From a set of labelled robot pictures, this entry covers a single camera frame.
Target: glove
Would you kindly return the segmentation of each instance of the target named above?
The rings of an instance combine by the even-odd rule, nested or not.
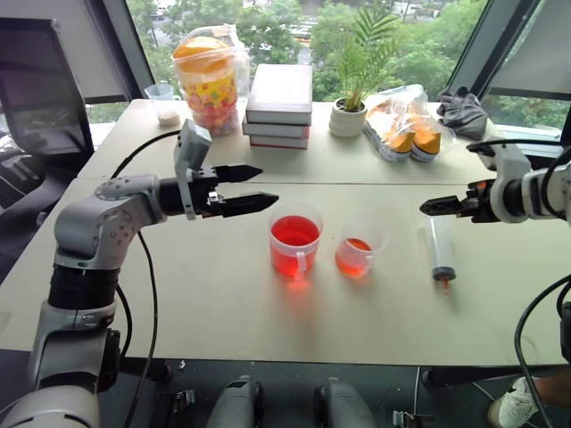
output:
[[[485,133],[488,115],[480,105],[478,98],[471,94],[465,86],[451,95],[444,90],[440,96],[438,114],[443,116],[438,121],[447,128],[453,129],[459,136],[480,141]]]

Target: white table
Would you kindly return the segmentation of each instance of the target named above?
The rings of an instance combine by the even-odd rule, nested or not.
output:
[[[57,213],[100,180],[75,180],[0,286],[0,348],[29,350],[52,272]],[[472,225],[451,236],[458,279],[435,288],[422,234],[421,202],[464,185],[222,185],[226,196],[265,191],[322,213],[325,228],[307,284],[280,279],[269,264],[272,211],[145,230],[155,261],[160,323],[156,356],[167,358],[351,362],[395,365],[514,365],[513,333],[524,307],[568,272],[568,228],[558,221]],[[356,209],[379,213],[390,243],[368,280],[353,282],[334,263],[336,240]],[[550,248],[538,245],[550,243]],[[120,275],[135,332],[129,355],[148,351],[151,290],[145,256],[131,245]],[[523,344],[530,364],[562,363],[555,297],[530,317]],[[114,327],[125,331],[118,311]]]
[[[190,117],[185,102],[172,102],[182,118]],[[435,111],[437,103],[431,104]],[[465,185],[494,174],[478,157],[466,150],[468,140],[458,138],[455,145],[443,149],[432,163],[407,161],[399,164],[381,160],[368,139],[361,135],[342,139],[329,134],[327,123],[331,103],[314,103],[310,142],[307,151],[251,147],[247,136],[215,138],[205,163],[223,165],[245,162],[262,168],[254,183],[349,183],[349,184],[446,184]],[[108,178],[123,159],[145,141],[178,129],[161,128],[153,106],[147,100],[135,100],[91,160],[79,173],[83,178]],[[488,134],[494,134],[490,126]],[[166,138],[142,151],[125,169],[125,174],[174,175],[172,150],[176,137]]]

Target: measuring cup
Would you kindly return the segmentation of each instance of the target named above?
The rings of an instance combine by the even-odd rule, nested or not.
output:
[[[174,87],[168,83],[157,83],[145,88],[145,94],[153,102],[159,123],[166,127],[177,125],[180,122],[175,106],[168,103],[168,101],[180,100],[180,97],[174,95],[174,92]]]
[[[236,49],[227,43],[231,38],[228,29],[218,33],[226,40],[207,36],[185,39],[175,50],[173,61],[194,122],[212,136],[227,136],[238,128]]]
[[[323,219],[312,207],[288,204],[269,219],[269,252],[274,269],[301,279],[311,270],[319,247]]]
[[[388,235],[378,223],[378,218],[361,214],[343,229],[335,251],[335,263],[344,275],[351,278],[365,276],[371,260],[388,244]]]

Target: orange liquid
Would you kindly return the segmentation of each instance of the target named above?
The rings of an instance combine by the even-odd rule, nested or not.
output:
[[[294,247],[308,245],[319,238],[319,229],[308,218],[302,216],[287,216],[278,220],[271,227],[271,233],[281,242]],[[297,257],[285,255],[279,249],[269,246],[274,268],[286,276],[295,276],[299,270]],[[306,254],[307,270],[310,270],[315,260],[317,249]]]
[[[364,254],[358,251],[371,251],[371,247],[361,239],[348,238],[335,252],[335,263],[341,272],[353,278],[360,278],[368,271],[368,262]]]

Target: potted plant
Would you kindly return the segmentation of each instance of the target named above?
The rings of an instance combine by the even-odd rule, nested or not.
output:
[[[397,17],[380,7],[361,8],[347,37],[334,56],[343,97],[333,104],[329,131],[335,136],[357,136],[367,108],[363,100],[379,86],[383,67],[394,51]]]

